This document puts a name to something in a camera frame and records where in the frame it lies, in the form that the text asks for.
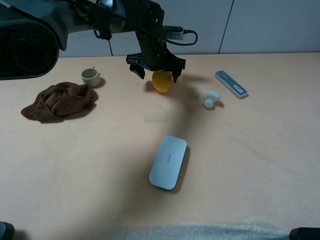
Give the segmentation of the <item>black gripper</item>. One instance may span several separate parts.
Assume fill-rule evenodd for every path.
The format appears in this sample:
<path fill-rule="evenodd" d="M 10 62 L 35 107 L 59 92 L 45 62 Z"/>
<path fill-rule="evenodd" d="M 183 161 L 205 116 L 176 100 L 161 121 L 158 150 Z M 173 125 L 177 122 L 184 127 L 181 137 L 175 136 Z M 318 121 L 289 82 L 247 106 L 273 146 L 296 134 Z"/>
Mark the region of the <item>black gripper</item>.
<path fill-rule="evenodd" d="M 165 12 L 151 0 L 127 0 L 125 2 L 125 28 L 135 32 L 141 53 L 129 54 L 126 62 L 129 70 L 142 80 L 145 69 L 171 72 L 176 83 L 185 69 L 186 61 L 172 54 L 163 40 Z"/>

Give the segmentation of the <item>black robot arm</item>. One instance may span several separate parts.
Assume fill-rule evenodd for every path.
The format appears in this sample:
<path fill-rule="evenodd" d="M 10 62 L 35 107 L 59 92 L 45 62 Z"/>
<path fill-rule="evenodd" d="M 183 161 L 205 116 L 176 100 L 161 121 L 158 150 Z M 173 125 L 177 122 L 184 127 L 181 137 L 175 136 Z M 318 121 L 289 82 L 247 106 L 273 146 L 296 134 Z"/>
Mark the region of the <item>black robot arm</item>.
<path fill-rule="evenodd" d="M 186 61 L 167 48 L 164 10 L 151 0 L 5 0 L 0 5 L 0 78 L 32 79 L 50 72 L 71 33 L 92 30 L 101 40 L 135 32 L 140 53 L 129 54 L 131 72 L 171 72 Z"/>

